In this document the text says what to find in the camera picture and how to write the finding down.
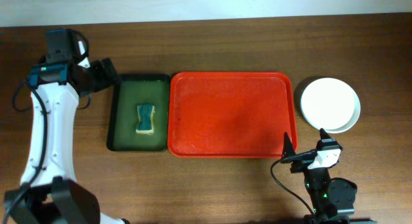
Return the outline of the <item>white plate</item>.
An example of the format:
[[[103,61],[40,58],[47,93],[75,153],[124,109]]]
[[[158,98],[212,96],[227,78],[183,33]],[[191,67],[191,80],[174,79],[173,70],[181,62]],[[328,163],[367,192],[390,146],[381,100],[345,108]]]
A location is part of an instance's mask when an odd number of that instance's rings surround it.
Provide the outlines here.
[[[303,90],[300,106],[304,118],[314,128],[341,133],[355,112],[355,92],[339,79],[317,79]]]

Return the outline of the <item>green and yellow sponge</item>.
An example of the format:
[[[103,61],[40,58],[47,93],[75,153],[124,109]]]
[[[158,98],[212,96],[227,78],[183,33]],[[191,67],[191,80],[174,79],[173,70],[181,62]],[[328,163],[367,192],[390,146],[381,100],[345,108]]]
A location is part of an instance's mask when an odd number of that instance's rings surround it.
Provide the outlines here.
[[[141,135],[152,135],[155,131],[153,117],[155,107],[150,104],[137,105],[138,124],[136,133]]]

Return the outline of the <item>mint green plate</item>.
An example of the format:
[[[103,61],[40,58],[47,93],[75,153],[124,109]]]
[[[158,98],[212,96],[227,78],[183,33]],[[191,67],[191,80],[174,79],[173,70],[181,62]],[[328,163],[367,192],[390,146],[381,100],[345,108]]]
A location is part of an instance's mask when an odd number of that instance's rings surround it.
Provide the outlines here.
[[[354,91],[325,97],[320,94],[304,93],[301,109],[306,121],[316,129],[323,128],[328,133],[343,133],[358,121],[361,103]]]

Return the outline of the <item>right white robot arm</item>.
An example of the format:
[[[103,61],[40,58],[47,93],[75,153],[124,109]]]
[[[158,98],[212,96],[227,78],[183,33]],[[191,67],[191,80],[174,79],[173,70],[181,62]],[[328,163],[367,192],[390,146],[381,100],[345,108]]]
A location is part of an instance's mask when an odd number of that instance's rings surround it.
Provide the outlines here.
[[[284,134],[281,163],[291,165],[290,172],[303,173],[304,186],[312,208],[304,223],[349,223],[355,212],[357,185],[344,178],[331,178],[329,169],[339,163],[342,146],[324,129],[315,149],[297,154],[287,133]]]

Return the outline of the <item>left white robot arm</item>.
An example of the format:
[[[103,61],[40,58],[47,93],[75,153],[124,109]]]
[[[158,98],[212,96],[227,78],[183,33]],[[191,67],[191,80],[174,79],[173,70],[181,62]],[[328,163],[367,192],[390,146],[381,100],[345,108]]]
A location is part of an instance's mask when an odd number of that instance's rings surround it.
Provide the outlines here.
[[[101,211],[97,197],[77,183],[73,166],[80,99],[120,78],[109,58],[89,62],[89,41],[76,30],[48,30],[46,42],[47,54],[21,83],[32,98],[30,152],[20,187],[5,193],[3,223],[127,223]]]

